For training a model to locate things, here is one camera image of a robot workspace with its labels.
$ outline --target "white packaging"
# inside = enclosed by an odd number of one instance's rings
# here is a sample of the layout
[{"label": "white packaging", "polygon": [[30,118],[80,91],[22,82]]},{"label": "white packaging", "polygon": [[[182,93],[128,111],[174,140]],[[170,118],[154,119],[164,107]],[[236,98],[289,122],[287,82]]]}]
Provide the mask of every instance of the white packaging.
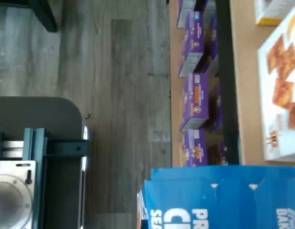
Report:
[{"label": "white packaging", "polygon": [[256,24],[279,25],[295,6],[295,0],[255,0]]},{"label": "white packaging", "polygon": [[295,162],[295,7],[258,50],[265,160]]}]

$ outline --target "purple cereal box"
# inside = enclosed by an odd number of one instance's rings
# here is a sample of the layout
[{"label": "purple cereal box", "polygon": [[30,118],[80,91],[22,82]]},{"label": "purple cereal box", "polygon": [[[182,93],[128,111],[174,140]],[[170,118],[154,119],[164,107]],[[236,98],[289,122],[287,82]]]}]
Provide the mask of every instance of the purple cereal box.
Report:
[{"label": "purple cereal box", "polygon": [[202,12],[190,11],[181,42],[181,55],[184,64],[179,71],[179,77],[187,77],[192,73],[204,53],[204,27]]},{"label": "purple cereal box", "polygon": [[185,81],[181,95],[180,130],[199,128],[209,119],[208,75],[190,73]]},{"label": "purple cereal box", "polygon": [[195,0],[178,0],[177,1],[177,28],[184,28],[188,13],[194,10]]},{"label": "purple cereal box", "polygon": [[215,76],[219,72],[219,39],[218,39],[218,21],[214,15],[210,25],[210,47],[207,47],[208,57],[203,67],[205,73],[209,76]]},{"label": "purple cereal box", "polygon": [[183,133],[185,166],[206,166],[208,164],[206,149],[206,136],[204,129],[187,130]]},{"label": "purple cereal box", "polygon": [[222,141],[208,148],[208,162],[210,165],[228,165],[226,150]]},{"label": "purple cereal box", "polygon": [[223,116],[221,106],[221,89],[220,84],[217,83],[210,91],[210,118],[211,125],[209,130],[211,133],[221,133],[223,128]]}]

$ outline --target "snack box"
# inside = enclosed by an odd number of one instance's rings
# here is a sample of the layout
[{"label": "snack box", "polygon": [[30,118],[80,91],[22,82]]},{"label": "snack box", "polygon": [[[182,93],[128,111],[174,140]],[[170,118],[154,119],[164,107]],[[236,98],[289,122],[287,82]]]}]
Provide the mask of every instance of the snack box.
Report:
[{"label": "snack box", "polygon": [[209,76],[216,76],[219,72],[219,39],[218,39],[218,20],[216,15],[212,17],[210,24],[210,42],[206,47],[208,56],[203,67],[204,72]]},{"label": "snack box", "polygon": [[177,2],[177,28],[185,28],[187,16],[194,10],[196,0],[178,0]]},{"label": "snack box", "polygon": [[201,12],[189,12],[181,41],[180,54],[179,77],[187,77],[189,73],[194,71],[204,54],[204,27]]},{"label": "snack box", "polygon": [[210,124],[208,130],[211,133],[219,134],[223,130],[223,113],[221,106],[220,83],[217,83],[209,93],[209,114]]},{"label": "snack box", "polygon": [[279,25],[294,6],[295,0],[255,0],[256,24]]},{"label": "snack box", "polygon": [[[218,167],[226,173],[219,174]],[[195,170],[198,176],[145,181],[149,228],[295,228],[295,176],[274,175],[273,167],[166,170]],[[295,168],[284,170],[284,175],[295,173]],[[213,179],[220,175],[220,180]]]},{"label": "snack box", "polygon": [[258,50],[265,160],[295,162],[295,7]]},{"label": "snack box", "polygon": [[210,146],[207,150],[210,165],[228,165],[226,150],[222,141]]},{"label": "snack box", "polygon": [[152,180],[202,178],[219,183],[225,177],[244,179],[247,183],[258,184],[265,178],[295,178],[292,166],[200,166],[152,169]]},{"label": "snack box", "polygon": [[180,131],[198,129],[208,118],[208,75],[190,73],[180,100]]},{"label": "snack box", "polygon": [[204,129],[187,130],[182,133],[181,150],[185,166],[206,166],[208,164],[206,134]]},{"label": "snack box", "polygon": [[210,24],[215,14],[215,0],[178,0],[177,1],[177,28],[185,28],[188,13],[190,11],[203,12],[204,25]]}]

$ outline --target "gray vinyl plank flooring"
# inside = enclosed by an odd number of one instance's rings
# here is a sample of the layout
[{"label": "gray vinyl plank flooring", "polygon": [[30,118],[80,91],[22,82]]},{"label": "gray vinyl plank flooring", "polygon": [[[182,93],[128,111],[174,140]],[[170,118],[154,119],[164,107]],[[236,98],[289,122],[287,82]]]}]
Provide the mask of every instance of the gray vinyl plank flooring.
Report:
[{"label": "gray vinyl plank flooring", "polygon": [[0,95],[73,101],[91,130],[88,228],[135,228],[151,168],[171,166],[165,0],[50,0],[60,31],[0,7]]}]

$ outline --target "cardboard shelf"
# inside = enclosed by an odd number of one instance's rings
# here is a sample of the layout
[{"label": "cardboard shelf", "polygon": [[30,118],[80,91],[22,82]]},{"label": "cardboard shelf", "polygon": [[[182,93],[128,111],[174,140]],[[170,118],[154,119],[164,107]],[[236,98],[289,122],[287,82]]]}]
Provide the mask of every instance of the cardboard shelf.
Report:
[{"label": "cardboard shelf", "polygon": [[[278,165],[263,159],[257,50],[275,27],[255,25],[254,1],[217,0],[223,137],[230,164]],[[170,0],[172,163],[180,166],[177,0]]]}]

